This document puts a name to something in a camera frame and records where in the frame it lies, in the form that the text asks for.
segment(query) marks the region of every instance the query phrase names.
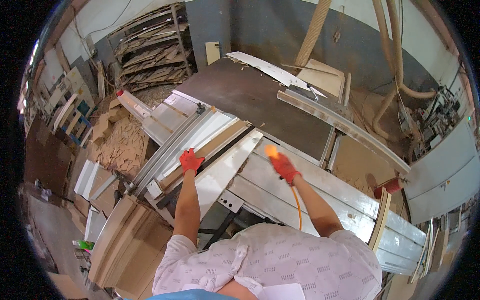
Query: forearm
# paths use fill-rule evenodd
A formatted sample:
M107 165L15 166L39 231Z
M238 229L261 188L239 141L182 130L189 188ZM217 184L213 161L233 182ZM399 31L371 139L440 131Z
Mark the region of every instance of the forearm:
M320 236L329 237L335 231L343 229L335 211L312 189L302 176L295 176L293 184L299 191L300 197L307 207L312 224Z
M197 244L200 227L200 204L195 187L195 171L188 170L183 179L177 207L175 209L175 228L173 235L181 234Z

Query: red glove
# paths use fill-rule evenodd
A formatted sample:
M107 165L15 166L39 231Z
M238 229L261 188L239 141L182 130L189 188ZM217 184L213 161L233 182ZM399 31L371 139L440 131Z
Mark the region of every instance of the red glove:
M285 179L290 186L293 186L293 178L295 175L298 174L301 176L301 173L295 169L288 157L286 157L283 153L278 153L278 158L270 157L270 161L272 162L275 171L280 174L280 176Z
M180 156L180 163L183 167L183 175L185 176L185 172L190 169L194 170L195 175L197 175L197 170L204 161L205 157L197 158L195 156L193 148L190 148L189 151L185 150L185 152L183 152L183 154Z

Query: blue clothing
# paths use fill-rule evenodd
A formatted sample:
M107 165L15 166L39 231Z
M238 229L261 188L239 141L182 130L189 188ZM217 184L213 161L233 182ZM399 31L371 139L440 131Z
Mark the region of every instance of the blue clothing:
M150 297L147 300L238 300L238 298L232 298L217 293L207 292L201 288L196 288L183 290L181 292L160 294Z

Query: green bottle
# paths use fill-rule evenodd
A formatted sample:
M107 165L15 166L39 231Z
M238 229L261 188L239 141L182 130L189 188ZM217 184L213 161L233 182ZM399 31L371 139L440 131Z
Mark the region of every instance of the green bottle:
M95 243L92 241L85 241L85 240L73 240L72 241L74 246L77 246L79 249L85 250L92 250Z

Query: dust extraction pipe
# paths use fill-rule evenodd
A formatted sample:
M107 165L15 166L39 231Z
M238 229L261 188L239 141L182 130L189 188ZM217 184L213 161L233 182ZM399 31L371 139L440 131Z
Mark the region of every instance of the dust extraction pipe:
M404 91L405 94L413 98L428 99L428 98L434 97L435 92L427 92L427 93L416 92L416 91L412 91L406 85L403 84L404 70L403 70L402 43L400 39L400 26L398 24L398 15L396 12L395 0L387 0L387 6L388 6L388 13L390 16L390 24L392 26L392 39L394 43L395 62L392 62L392 55L390 51L390 39L388 37L388 28L386 24L382 2L381 0L373 0L373 7L377 15L378 26L380 28L382 48L385 54L385 58L388 61L390 71L392 72L392 75L395 76L396 85L398 85L398 88ZM387 108L390 106L390 103L392 103L392 100L396 94L397 94L397 86L394 86L392 87L392 90L388 92L387 96L385 96L382 107L380 108L380 111L377 113L377 115L373 119L373 124L372 124L373 130L377 134L379 134L381 137L392 142L398 142L400 139L396 137L392 137L386 132L384 132L380 128L379 122L382 116L384 115L384 113L386 112Z
M303 44L301 45L297 60L295 61L295 64L297 66L305 67L305 65L307 64L308 58L310 58L313 47L315 47L318 36L320 35L322 27L324 26L328 10L330 9L330 4L332 4L332 0L319 0L317 8L313 13L310 26L308 27L307 35L303 40Z

